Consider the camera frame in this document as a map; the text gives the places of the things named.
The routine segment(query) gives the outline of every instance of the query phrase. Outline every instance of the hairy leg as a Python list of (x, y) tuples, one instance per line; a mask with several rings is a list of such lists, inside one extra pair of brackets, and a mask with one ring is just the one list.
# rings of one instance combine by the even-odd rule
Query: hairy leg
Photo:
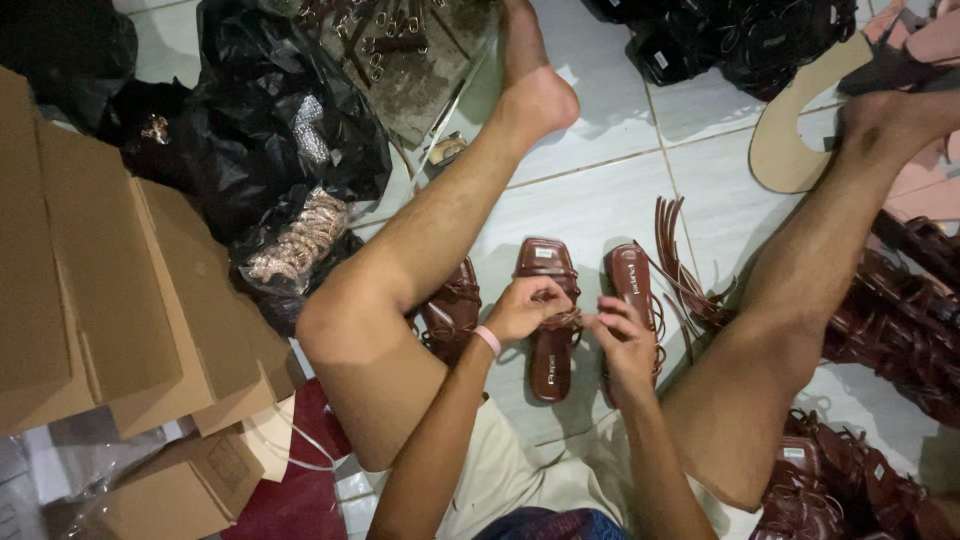
[(829, 317), (894, 179), (960, 129), (960, 91), (869, 94), (843, 113), (834, 165), (762, 248), (740, 314), (664, 400), (687, 472), (744, 509), (759, 507), (788, 410), (820, 361)]
[(297, 338), (368, 470), (388, 468), (446, 376), (403, 314), (467, 255), (520, 159), (579, 115), (550, 67), (528, 0), (504, 0), (504, 90), (467, 150), (338, 266), (307, 301)]

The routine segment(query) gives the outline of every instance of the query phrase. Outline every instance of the maroon fabric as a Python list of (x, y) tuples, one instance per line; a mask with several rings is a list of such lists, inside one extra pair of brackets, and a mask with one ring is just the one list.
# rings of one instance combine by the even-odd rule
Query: maroon fabric
[[(340, 423), (316, 380), (297, 390), (294, 424), (339, 459), (351, 452)], [(316, 447), (294, 431), (290, 456), (320, 467), (330, 465)], [(347, 540), (333, 491), (333, 473), (290, 463), (283, 482), (261, 480), (237, 525), (220, 533), (223, 540)]]

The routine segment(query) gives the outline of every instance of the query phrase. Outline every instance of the foot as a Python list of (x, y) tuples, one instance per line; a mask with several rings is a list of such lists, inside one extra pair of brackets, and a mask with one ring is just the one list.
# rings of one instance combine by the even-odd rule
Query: foot
[(864, 94), (844, 106), (843, 120), (850, 151), (907, 163), (931, 142), (960, 130), (960, 90)]
[(503, 0), (503, 93), (498, 107), (525, 143), (570, 127), (580, 116), (576, 92), (550, 65), (529, 0)]

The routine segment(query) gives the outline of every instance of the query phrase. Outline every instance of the white shorts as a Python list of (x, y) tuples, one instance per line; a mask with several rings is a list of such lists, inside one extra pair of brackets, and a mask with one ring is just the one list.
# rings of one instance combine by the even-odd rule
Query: white shorts
[[(371, 478), (374, 489), (381, 490), (385, 480)], [(749, 538), (762, 510), (751, 513), (721, 503), (700, 482), (687, 480), (720, 540)], [(564, 454), (546, 463), (492, 399), (481, 405), (460, 483), (436, 537), (470, 540), (523, 506), (558, 512), (595, 508), (634, 533), (630, 449), (619, 411), (568, 439)]]

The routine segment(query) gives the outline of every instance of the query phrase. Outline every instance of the square toe sandal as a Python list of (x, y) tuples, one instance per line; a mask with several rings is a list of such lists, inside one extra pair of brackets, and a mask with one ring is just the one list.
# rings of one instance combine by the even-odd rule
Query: square toe sandal
[(570, 310), (547, 319), (534, 331), (533, 350), (527, 363), (534, 397), (546, 404), (561, 402), (570, 391), (570, 359), (580, 342), (577, 271), (563, 242), (527, 238), (520, 246), (515, 276), (549, 276), (573, 302)]
[(421, 337), (423, 345), (447, 366), (456, 366), (477, 328), (482, 305), (473, 264), (465, 258), (420, 307), (427, 328)]
[[(613, 289), (613, 294), (628, 305), (640, 312), (643, 326), (652, 331), (657, 338), (657, 358), (654, 361), (653, 384), (657, 386), (657, 377), (663, 368), (666, 352), (660, 346), (660, 341), (666, 332), (663, 324), (663, 306), (656, 296), (650, 293), (650, 259), (646, 252), (635, 241), (632, 244), (622, 244), (613, 248), (604, 257), (604, 272)], [(609, 373), (607, 362), (603, 364), (604, 390), (612, 402), (607, 386)]]

